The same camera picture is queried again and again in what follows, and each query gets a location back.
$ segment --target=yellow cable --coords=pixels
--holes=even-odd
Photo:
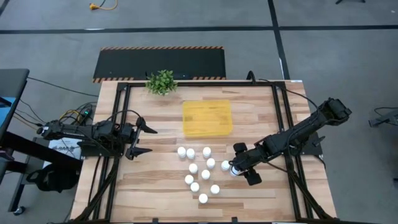
[[[80,113],[77,110],[67,110],[67,112],[65,112],[63,115],[61,115],[60,119],[62,119],[64,116],[66,116],[69,113],[75,113],[77,114],[77,121],[79,121],[80,118]]]
[[[118,6],[118,0],[114,0],[114,6],[111,8],[99,7],[96,4],[90,3],[91,10],[94,10],[94,9],[113,10],[113,9],[116,9],[117,6]]]

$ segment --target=yellow container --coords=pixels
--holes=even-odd
[[[182,113],[187,137],[225,136],[233,128],[229,100],[184,101]]]

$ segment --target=potted plant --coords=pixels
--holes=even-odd
[[[168,95],[171,90],[177,89],[177,82],[173,79],[173,71],[162,70],[158,73],[158,75],[151,73],[149,81],[145,83],[146,88],[152,94],[164,96]]]

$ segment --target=blue object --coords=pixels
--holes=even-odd
[[[3,99],[10,101],[12,104],[15,102],[15,97],[3,97]],[[0,123],[1,125],[6,120],[8,113],[10,112],[11,106],[0,108]]]

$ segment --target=wooden tabletop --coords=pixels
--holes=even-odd
[[[102,83],[94,122],[111,115],[116,86],[117,82]],[[301,82],[286,81],[286,87],[305,94]],[[310,110],[306,99],[291,93],[288,96],[294,123],[308,117]],[[281,94],[279,98],[281,110],[284,111]],[[212,138],[186,138],[182,130],[182,103],[186,100],[229,100],[233,119],[232,133]],[[261,138],[278,132],[270,87],[178,87],[177,92],[168,96],[151,95],[143,87],[134,87],[131,90],[129,109],[143,116],[147,125],[158,131],[158,134],[142,133],[140,136],[139,147],[153,149],[153,152],[143,154],[134,161],[125,157],[121,159],[112,222],[151,222],[152,218],[159,218],[160,222],[230,222],[231,217],[247,222],[294,220],[286,173],[267,164],[259,164],[256,170],[261,175],[262,183],[248,186],[244,177],[231,177],[228,172],[220,169],[223,160],[234,157],[234,143],[245,142],[251,148]],[[135,123],[136,119],[136,115],[127,114],[127,122]],[[288,127],[285,114],[284,121],[285,127]],[[210,171],[210,180],[194,176],[200,184],[198,193],[192,193],[184,182],[192,161],[178,157],[179,146],[191,147],[196,151],[195,163],[200,172],[206,167],[201,151],[205,146],[211,147],[211,156],[216,161],[216,167]],[[302,160],[309,191],[327,213],[335,216],[323,164],[313,156],[302,156]],[[97,158],[92,157],[83,163],[72,218],[77,217],[87,205],[96,161]],[[285,167],[283,157],[274,159],[272,163]],[[100,178],[101,164],[102,162],[98,168],[94,190],[97,189]],[[213,184],[219,185],[221,189],[218,195],[210,194],[210,186]],[[302,195],[298,189],[297,192],[304,217]],[[206,204],[198,201],[198,196],[202,193],[209,196]],[[107,196],[106,192],[100,217],[104,217]]]

